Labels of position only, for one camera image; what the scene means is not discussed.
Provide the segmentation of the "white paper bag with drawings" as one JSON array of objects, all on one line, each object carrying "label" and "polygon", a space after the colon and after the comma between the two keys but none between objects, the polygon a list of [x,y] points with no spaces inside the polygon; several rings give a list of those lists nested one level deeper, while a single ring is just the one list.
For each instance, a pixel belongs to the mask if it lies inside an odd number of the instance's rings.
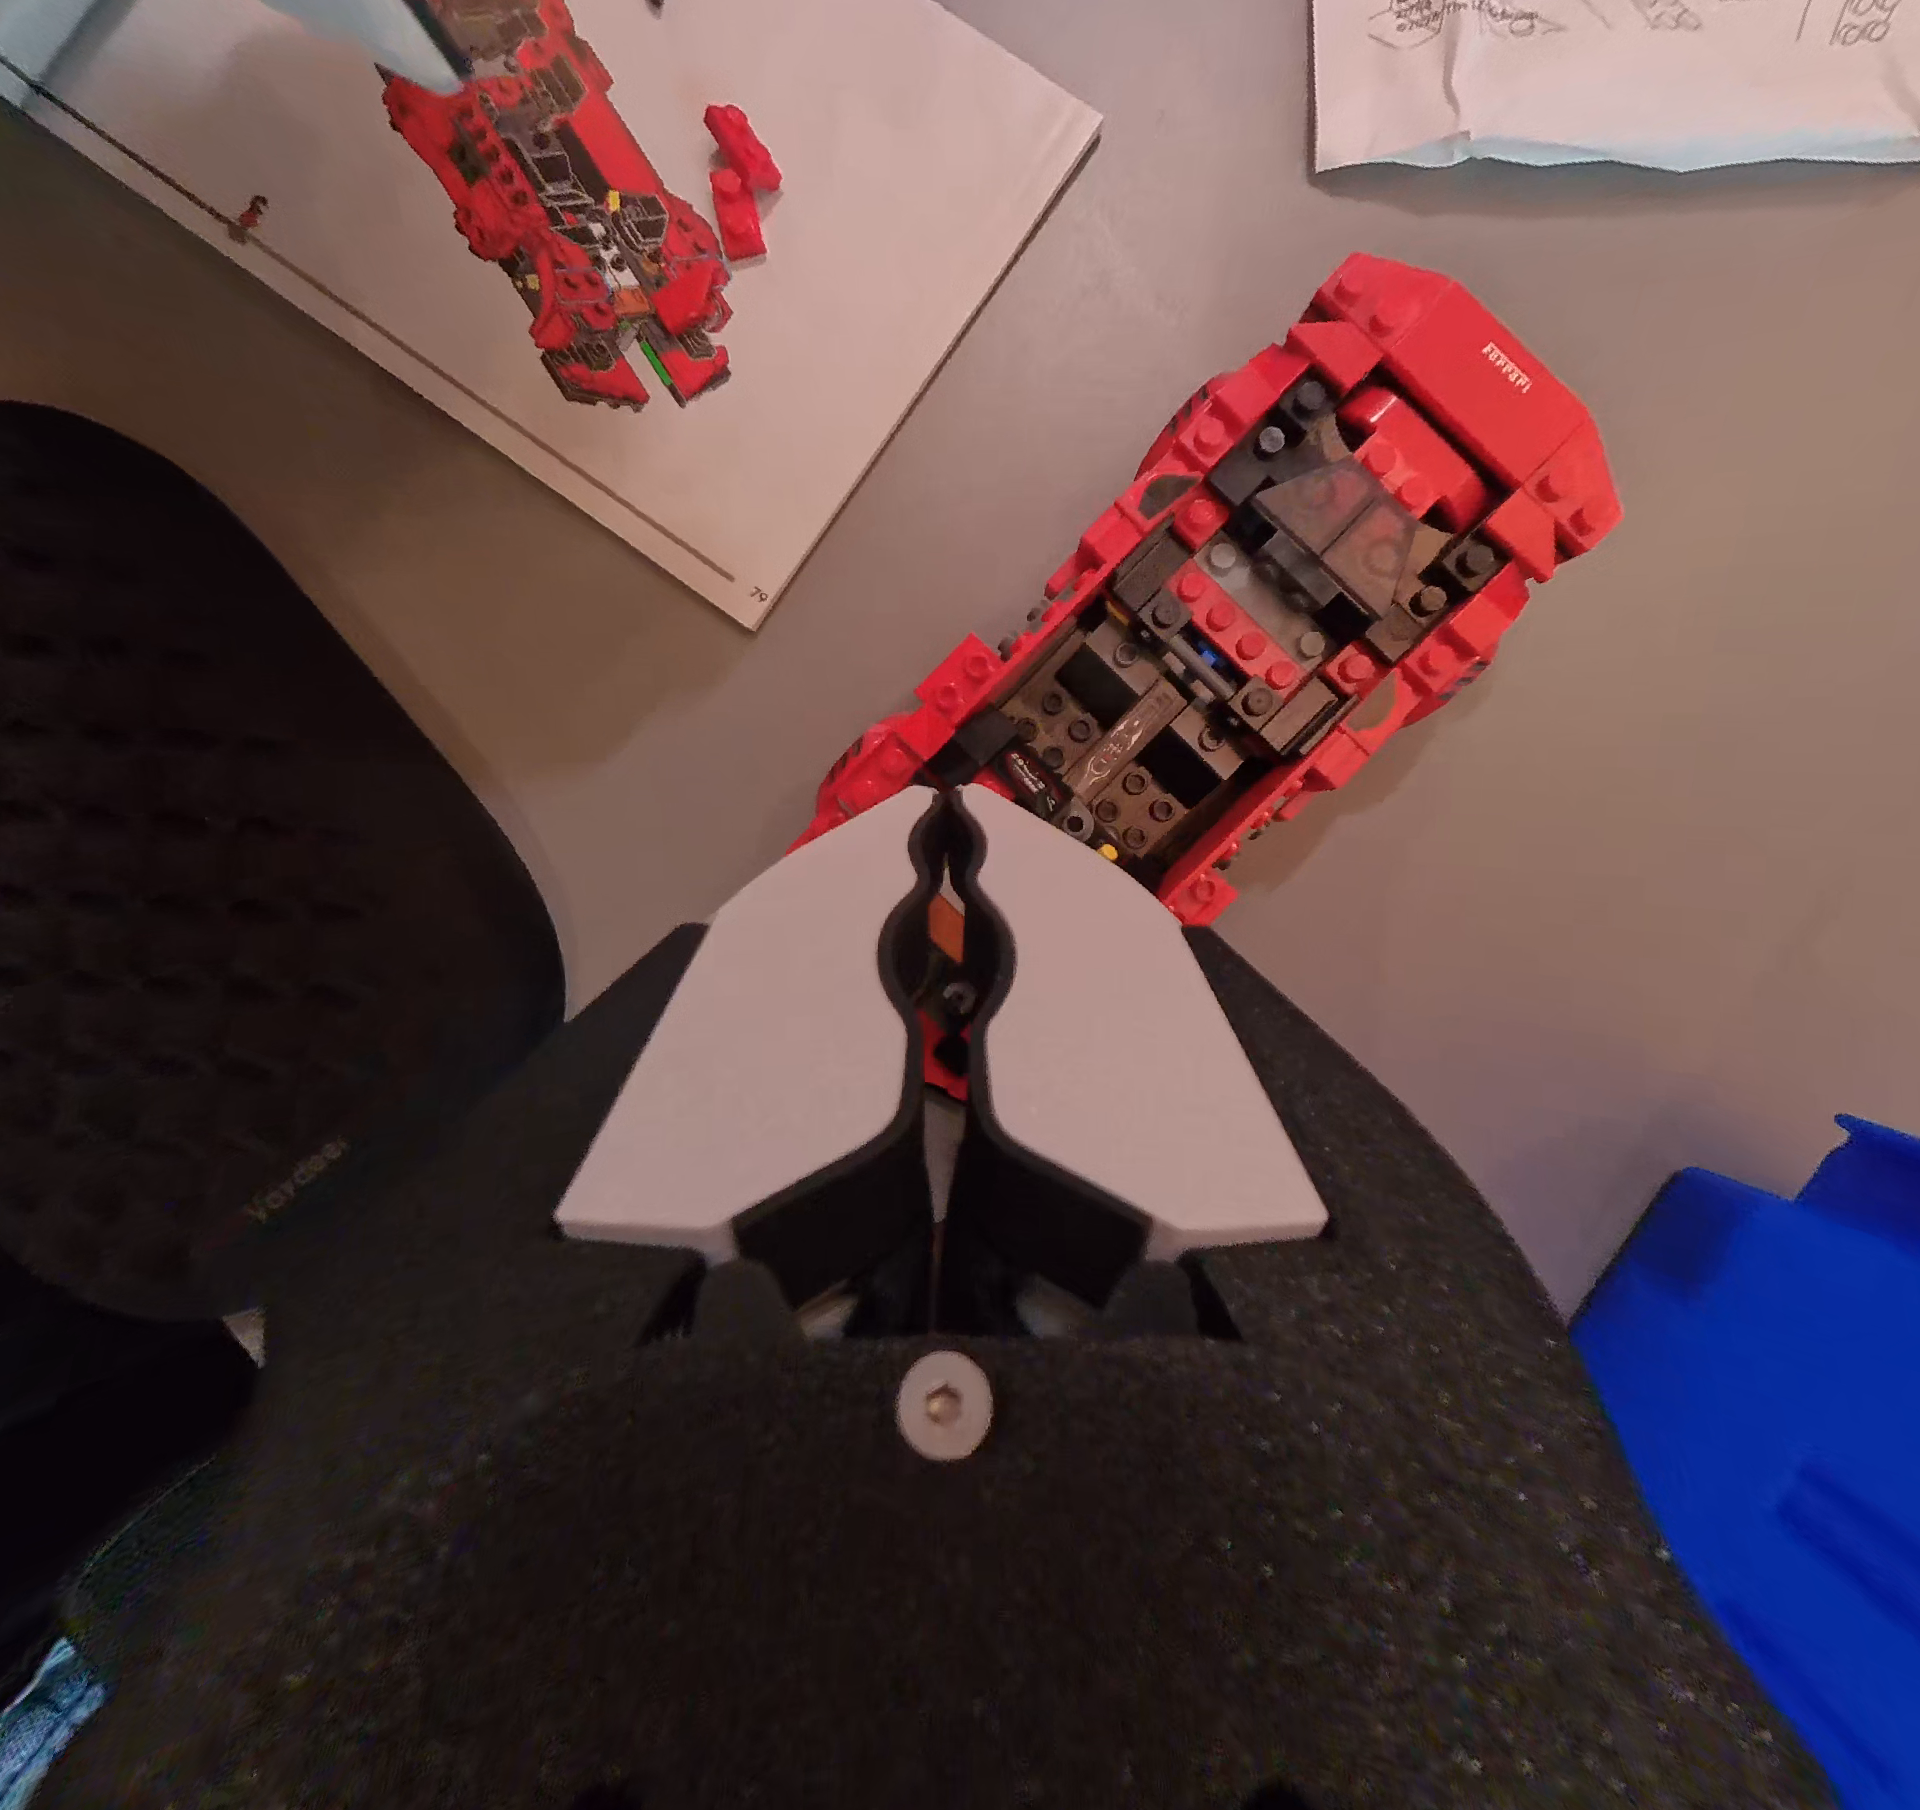
[{"label": "white paper bag with drawings", "polygon": [[1309,0],[1311,169],[1914,166],[1918,0]]}]

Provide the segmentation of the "white building instruction booklet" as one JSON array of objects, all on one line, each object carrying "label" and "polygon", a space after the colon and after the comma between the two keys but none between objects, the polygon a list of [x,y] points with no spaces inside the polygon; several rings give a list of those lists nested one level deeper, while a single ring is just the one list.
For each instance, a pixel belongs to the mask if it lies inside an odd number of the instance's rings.
[{"label": "white building instruction booklet", "polygon": [[932,0],[3,0],[3,100],[755,631],[1097,135]]}]

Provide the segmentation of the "blue plastic bin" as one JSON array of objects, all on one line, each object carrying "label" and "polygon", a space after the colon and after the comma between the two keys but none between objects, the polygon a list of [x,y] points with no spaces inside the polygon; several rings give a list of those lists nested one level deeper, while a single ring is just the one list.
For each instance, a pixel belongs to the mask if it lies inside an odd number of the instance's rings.
[{"label": "blue plastic bin", "polygon": [[1572,1321],[1703,1607],[1841,1806],[1918,1805],[1918,1141],[1655,1192]]}]

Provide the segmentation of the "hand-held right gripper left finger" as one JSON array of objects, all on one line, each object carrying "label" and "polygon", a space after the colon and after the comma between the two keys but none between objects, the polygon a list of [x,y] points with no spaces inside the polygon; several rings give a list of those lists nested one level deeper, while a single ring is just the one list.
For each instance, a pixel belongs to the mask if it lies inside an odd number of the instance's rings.
[{"label": "hand-held right gripper left finger", "polygon": [[555,1213],[575,1242],[767,1271],[852,1333],[932,1326],[915,992],[946,803],[911,786],[767,866],[697,937]]}]

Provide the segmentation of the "red brick toy car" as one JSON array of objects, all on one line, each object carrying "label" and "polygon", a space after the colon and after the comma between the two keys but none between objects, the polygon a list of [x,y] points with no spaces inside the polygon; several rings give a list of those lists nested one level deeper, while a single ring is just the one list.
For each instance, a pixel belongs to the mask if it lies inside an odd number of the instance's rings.
[{"label": "red brick toy car", "polygon": [[1167,418],[1016,633],[841,753],[792,847],[981,786],[1212,927],[1248,842],[1478,680],[1617,525],[1577,397],[1464,287],[1349,255]]}]

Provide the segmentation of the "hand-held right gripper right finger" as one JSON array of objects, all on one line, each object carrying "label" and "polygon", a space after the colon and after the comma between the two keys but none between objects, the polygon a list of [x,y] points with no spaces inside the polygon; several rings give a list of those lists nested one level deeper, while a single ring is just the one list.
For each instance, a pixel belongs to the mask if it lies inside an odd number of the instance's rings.
[{"label": "hand-held right gripper right finger", "polygon": [[947,1305],[1318,1240],[1331,1217],[1176,918],[1036,815],[947,798],[976,988]]}]

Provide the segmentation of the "black mesh office chair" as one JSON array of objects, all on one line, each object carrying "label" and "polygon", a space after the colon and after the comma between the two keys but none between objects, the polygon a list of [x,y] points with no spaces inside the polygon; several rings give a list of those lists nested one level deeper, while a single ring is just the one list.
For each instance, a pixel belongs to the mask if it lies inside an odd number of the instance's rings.
[{"label": "black mesh office chair", "polygon": [[6,400],[3,1256],[129,1319],[458,1116],[564,1015],[512,841],[276,556]]}]

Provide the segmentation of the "light blue patterned cloth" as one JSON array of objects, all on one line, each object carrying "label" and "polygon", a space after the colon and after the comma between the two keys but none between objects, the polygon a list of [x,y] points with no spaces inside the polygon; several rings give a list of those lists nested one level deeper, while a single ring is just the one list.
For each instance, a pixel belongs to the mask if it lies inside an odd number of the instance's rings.
[{"label": "light blue patterned cloth", "polygon": [[2,1713],[2,1806],[32,1801],[40,1780],[107,1703],[107,1682],[58,1636]]}]

